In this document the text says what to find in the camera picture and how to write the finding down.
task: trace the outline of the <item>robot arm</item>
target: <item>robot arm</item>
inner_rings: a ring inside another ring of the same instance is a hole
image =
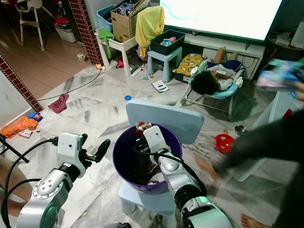
[[[143,134],[145,138],[137,143],[140,146],[137,149],[147,151],[148,146],[151,153],[155,153],[151,155],[151,161],[160,166],[169,191],[181,211],[185,227],[232,228],[225,214],[207,198],[206,190],[199,187],[181,163],[158,156],[164,154],[174,157],[159,127],[153,126]]]
[[[55,225],[73,182],[83,177],[92,161],[100,162],[110,145],[110,140],[105,140],[96,154],[91,155],[81,148],[86,139],[86,134],[60,134],[57,154],[63,163],[36,183],[30,200],[18,216],[17,228],[52,228]]]

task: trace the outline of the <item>purple bucket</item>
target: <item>purple bucket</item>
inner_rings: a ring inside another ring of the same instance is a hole
[[[166,144],[170,146],[174,155],[182,158],[182,149],[179,139],[175,134],[164,126],[158,125],[161,133],[166,141]],[[153,185],[141,185],[133,183],[130,177],[134,173],[134,170],[138,167],[138,154],[133,151],[133,146],[136,140],[140,137],[135,133],[135,126],[130,127],[124,133],[119,136],[113,149],[113,163],[118,174],[128,182],[132,187],[140,192],[147,194],[159,194],[165,189],[168,189],[168,185],[165,181]]]

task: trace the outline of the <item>orange plastic bag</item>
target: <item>orange plastic bag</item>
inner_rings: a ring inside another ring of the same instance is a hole
[[[12,138],[25,129],[35,130],[38,122],[34,119],[28,119],[26,116],[21,116],[17,120],[13,121],[9,125],[1,127],[0,134],[4,135],[6,138]]]

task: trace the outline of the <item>black hair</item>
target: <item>black hair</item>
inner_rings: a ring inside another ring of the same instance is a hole
[[[210,71],[202,71],[195,75],[191,88],[200,95],[211,95],[219,89],[218,81]]]

